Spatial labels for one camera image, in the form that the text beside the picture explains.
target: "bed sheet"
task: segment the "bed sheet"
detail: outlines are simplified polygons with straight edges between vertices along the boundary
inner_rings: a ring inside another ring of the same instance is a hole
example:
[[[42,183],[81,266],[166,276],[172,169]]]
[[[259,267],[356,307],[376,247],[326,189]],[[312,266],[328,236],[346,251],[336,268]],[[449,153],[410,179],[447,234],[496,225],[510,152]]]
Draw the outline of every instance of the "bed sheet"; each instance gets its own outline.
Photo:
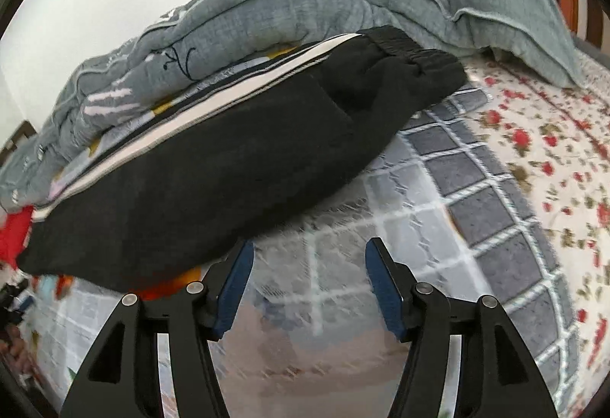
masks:
[[[493,100],[462,115],[509,168],[562,263],[578,326],[561,344],[576,344],[579,359],[566,361],[558,346],[550,345],[537,362],[543,373],[560,369],[557,385],[569,396],[558,404],[565,417],[578,415],[610,368],[610,72],[584,54],[580,60],[587,87],[558,90],[521,64],[471,58],[469,76],[484,82]],[[289,299],[285,288],[261,296],[250,284],[234,328],[211,344],[231,416],[382,416],[396,392],[408,347],[385,330],[370,286],[342,285],[336,274],[328,275],[337,271],[340,259],[290,246],[257,255],[257,262],[286,265],[283,276],[293,283]],[[312,278],[329,281],[330,287],[306,298],[300,284]],[[67,295],[56,299],[54,281],[44,280],[51,287],[39,289],[37,308],[23,332],[59,406],[120,295],[76,280]],[[536,294],[536,289],[527,293]],[[282,304],[268,301],[274,297],[283,297]],[[317,320],[324,320],[324,326]],[[352,332],[350,341],[334,346],[333,340],[346,331]],[[165,338],[159,341],[159,355],[166,416],[177,417]],[[459,341],[454,338],[442,411],[446,416],[453,408],[458,371]]]

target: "bed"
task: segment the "bed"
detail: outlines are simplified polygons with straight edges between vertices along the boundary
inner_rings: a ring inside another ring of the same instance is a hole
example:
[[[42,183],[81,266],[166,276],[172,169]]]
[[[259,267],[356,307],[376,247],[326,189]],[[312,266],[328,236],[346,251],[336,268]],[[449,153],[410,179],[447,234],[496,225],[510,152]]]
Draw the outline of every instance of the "bed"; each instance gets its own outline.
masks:
[[[582,0],[558,1],[575,35],[602,46],[596,26],[579,24],[575,15],[575,5]],[[596,1],[587,2],[589,11],[599,10]],[[592,21],[599,14],[593,11],[588,17]],[[610,370],[606,340],[610,258],[605,256],[610,246],[610,203],[605,187],[610,171],[610,71],[602,65],[603,55],[582,42],[577,44],[589,53],[579,53],[587,76],[582,90],[554,89],[517,61],[500,63],[483,55],[466,59],[471,82],[481,86],[488,98],[474,111],[458,111],[450,123],[464,124],[476,136],[477,146],[462,140],[465,152],[484,145],[495,154],[502,170],[495,173],[489,163],[490,174],[506,175],[515,182],[535,214],[528,218],[531,223],[518,225],[529,227],[539,221],[556,251],[558,265],[510,297],[509,312],[547,290],[559,292],[558,297],[550,296],[558,313],[557,335],[537,352],[536,361],[560,415],[566,417],[578,416],[586,408]],[[430,123],[441,127],[444,122],[435,119]],[[408,139],[419,131],[417,127],[408,127],[402,136]],[[400,164],[421,166],[422,161],[415,155]],[[369,169],[373,173],[379,170]],[[321,220],[326,229],[303,238],[289,226],[289,231],[277,232],[273,240],[258,240],[266,247],[257,251],[234,328],[222,342],[212,345],[232,416],[316,413],[330,417],[339,413],[364,418],[387,412],[407,352],[385,331],[370,285],[362,275],[362,237],[366,235],[362,230],[370,225],[368,204],[363,203],[346,202],[339,195],[330,206],[322,205],[305,219],[308,224]],[[346,237],[333,237],[339,233]],[[318,240],[329,241],[322,257],[310,247]],[[293,261],[279,261],[286,256]],[[452,292],[457,284],[451,275],[468,278],[467,270],[457,266],[476,259],[474,253],[455,261],[449,258],[419,274],[449,294],[467,298],[476,289]],[[182,282],[200,277],[203,271],[205,267],[190,272]],[[564,282],[558,287],[559,278]],[[47,378],[50,398],[59,407],[121,294],[82,280],[54,277],[38,279],[33,294],[37,307],[22,332]],[[562,305],[564,298],[571,299],[573,307]],[[175,417],[166,339],[159,341],[159,354],[165,413]],[[452,413],[458,365],[459,344],[454,341],[444,416]]]

